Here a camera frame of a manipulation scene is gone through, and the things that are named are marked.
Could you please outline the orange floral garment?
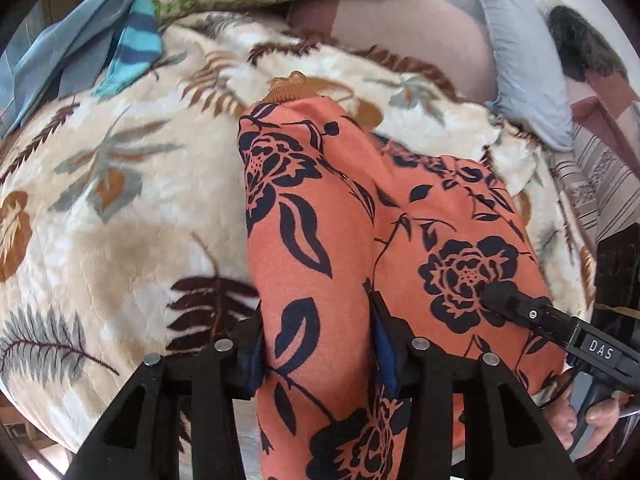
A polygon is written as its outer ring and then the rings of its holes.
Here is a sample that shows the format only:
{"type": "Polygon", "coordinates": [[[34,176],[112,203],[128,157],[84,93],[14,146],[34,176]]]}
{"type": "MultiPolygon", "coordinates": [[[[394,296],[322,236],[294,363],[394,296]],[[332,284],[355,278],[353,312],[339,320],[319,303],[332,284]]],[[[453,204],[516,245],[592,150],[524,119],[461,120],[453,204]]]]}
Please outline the orange floral garment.
{"type": "Polygon", "coordinates": [[[360,128],[299,72],[239,122],[250,274],[264,320],[267,479],[393,479],[410,405],[376,380],[369,296],[464,358],[495,353],[529,392],[563,353],[485,308],[497,282],[547,286],[502,180],[360,128]]]}

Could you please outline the striped floral bedding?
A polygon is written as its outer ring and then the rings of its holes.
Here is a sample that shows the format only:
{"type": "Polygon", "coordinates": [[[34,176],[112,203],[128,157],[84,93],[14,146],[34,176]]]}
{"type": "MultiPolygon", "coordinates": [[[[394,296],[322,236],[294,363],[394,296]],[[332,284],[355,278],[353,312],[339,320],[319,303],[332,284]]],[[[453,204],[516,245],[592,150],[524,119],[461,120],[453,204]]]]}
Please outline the striped floral bedding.
{"type": "Polygon", "coordinates": [[[571,152],[548,152],[552,174],[593,245],[639,222],[639,179],[586,127],[573,125],[571,152]]]}

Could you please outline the leaf print blanket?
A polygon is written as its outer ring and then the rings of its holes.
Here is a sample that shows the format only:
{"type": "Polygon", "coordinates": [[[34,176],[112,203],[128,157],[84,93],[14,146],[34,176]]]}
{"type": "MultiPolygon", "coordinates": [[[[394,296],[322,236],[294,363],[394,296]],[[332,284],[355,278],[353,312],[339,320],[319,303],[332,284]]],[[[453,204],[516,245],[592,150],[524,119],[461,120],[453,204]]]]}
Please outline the leaf print blanket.
{"type": "Polygon", "coordinates": [[[250,278],[242,110],[305,74],[359,125],[422,155],[486,160],[506,184],[558,309],[589,320],[594,261],[540,143],[465,101],[430,64],[197,13],[114,98],[45,105],[1,152],[1,388],[77,451],[151,352],[201,348],[216,289],[250,278]]]}

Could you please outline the grey blue pillow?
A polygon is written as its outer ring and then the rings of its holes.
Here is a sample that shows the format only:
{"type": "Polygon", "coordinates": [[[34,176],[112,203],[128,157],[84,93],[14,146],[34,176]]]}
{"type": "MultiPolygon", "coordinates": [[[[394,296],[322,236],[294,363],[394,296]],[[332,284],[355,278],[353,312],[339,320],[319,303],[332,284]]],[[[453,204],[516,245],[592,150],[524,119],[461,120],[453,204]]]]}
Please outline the grey blue pillow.
{"type": "Polygon", "coordinates": [[[534,0],[477,0],[497,75],[492,109],[552,150],[574,146],[573,115],[561,61],[534,0]]]}

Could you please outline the dark furry garment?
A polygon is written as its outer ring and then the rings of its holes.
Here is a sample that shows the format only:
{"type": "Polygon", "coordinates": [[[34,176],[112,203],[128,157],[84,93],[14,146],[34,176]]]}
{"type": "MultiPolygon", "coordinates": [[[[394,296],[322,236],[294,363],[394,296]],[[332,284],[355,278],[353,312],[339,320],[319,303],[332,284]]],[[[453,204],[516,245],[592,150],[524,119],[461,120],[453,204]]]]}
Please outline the dark furry garment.
{"type": "Polygon", "coordinates": [[[547,24],[565,76],[585,82],[589,73],[601,77],[619,74],[628,80],[620,56],[582,14],[569,6],[555,6],[547,24]]]}

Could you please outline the pink bolster pillow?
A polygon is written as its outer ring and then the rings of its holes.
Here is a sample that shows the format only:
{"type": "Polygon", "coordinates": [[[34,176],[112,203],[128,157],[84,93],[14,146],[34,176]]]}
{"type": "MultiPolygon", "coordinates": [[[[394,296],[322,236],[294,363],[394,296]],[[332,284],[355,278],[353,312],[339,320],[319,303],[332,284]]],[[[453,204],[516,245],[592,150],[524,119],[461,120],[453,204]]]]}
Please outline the pink bolster pillow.
{"type": "Polygon", "coordinates": [[[300,0],[290,7],[288,24],[356,50],[377,47],[430,63],[474,102],[497,96],[485,25],[446,0],[300,0]]]}

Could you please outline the blue grey cloth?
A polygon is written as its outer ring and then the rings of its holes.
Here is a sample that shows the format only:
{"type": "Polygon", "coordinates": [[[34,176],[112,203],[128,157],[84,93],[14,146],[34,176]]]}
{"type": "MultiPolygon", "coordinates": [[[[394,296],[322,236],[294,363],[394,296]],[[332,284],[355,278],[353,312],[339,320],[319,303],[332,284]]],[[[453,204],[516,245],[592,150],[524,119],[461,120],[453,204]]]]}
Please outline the blue grey cloth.
{"type": "Polygon", "coordinates": [[[52,84],[58,96],[89,89],[107,60],[119,23],[134,0],[85,0],[47,27],[17,62],[8,109],[1,115],[1,135],[24,125],[52,84]]]}

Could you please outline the teal striped sock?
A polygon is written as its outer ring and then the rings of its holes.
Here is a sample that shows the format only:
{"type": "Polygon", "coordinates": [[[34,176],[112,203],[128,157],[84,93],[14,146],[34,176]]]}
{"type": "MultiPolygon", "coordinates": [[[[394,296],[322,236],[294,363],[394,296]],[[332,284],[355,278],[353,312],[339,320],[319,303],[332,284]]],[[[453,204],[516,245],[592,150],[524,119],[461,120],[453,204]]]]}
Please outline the teal striped sock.
{"type": "Polygon", "coordinates": [[[111,99],[131,86],[163,55],[152,0],[134,0],[124,21],[106,74],[93,90],[111,99]]]}

